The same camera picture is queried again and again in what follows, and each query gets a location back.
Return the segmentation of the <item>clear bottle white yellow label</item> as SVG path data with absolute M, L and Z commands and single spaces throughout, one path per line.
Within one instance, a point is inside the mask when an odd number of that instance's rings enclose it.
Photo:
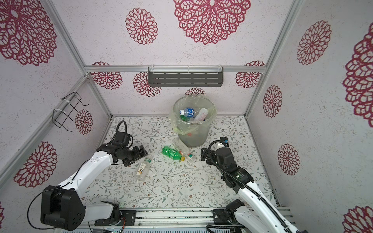
M 153 159 L 153 156 L 148 155 L 144 158 L 144 161 L 139 165 L 139 168 L 137 172 L 135 173 L 135 178 L 138 181 L 144 181 L 145 178 L 147 177 L 150 167 L 151 167 L 152 159 Z

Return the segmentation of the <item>green bottle yellow cap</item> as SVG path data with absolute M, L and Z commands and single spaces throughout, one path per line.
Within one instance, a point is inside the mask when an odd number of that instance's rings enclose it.
M 185 121 L 185 122 L 189 122 L 190 121 L 190 118 L 187 117 L 187 116 L 184 116 L 184 115 L 181 115 L 180 118 L 181 118 L 182 121 Z
M 179 160 L 179 161 L 184 161 L 185 157 L 180 154 L 179 151 L 172 149 L 168 146 L 165 146 L 162 149 L 162 154 L 171 158 L 172 160 Z

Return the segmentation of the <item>clear bottle green red label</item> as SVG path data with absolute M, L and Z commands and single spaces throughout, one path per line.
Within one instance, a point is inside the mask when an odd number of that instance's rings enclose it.
M 173 145 L 189 162 L 196 161 L 196 157 L 191 153 L 190 148 L 180 138 L 174 139 Z

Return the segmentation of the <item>crushed Pocari bottle blue label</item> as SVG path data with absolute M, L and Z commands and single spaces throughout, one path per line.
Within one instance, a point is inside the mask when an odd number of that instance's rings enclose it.
M 185 108 L 179 111 L 179 114 L 184 117 L 194 117 L 195 109 L 194 108 Z

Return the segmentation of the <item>clear bottle red cap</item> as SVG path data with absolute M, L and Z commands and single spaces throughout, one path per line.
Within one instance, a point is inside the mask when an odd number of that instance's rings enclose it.
M 204 121 L 207 116 L 208 110 L 206 108 L 202 108 L 198 115 L 194 118 L 194 121 Z

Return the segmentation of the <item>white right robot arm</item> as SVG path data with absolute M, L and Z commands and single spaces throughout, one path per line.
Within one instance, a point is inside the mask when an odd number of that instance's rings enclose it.
M 239 167 L 229 147 L 217 150 L 201 149 L 201 161 L 214 165 L 221 172 L 221 179 L 243 200 L 236 199 L 224 210 L 213 210 L 214 226 L 230 230 L 246 228 L 251 233 L 300 233 L 272 203 L 268 201 L 253 177 Z

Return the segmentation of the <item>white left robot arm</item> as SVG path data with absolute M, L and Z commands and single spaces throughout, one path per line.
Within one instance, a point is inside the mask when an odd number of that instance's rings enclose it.
M 128 167 L 148 155 L 143 146 L 129 147 L 131 140 L 127 133 L 116 133 L 109 143 L 99 146 L 73 175 L 57 186 L 45 188 L 41 194 L 40 222 L 67 231 L 94 220 L 104 220 L 112 225 L 119 223 L 122 214 L 118 204 L 108 201 L 83 204 L 81 198 L 97 176 L 114 162 L 120 160 Z

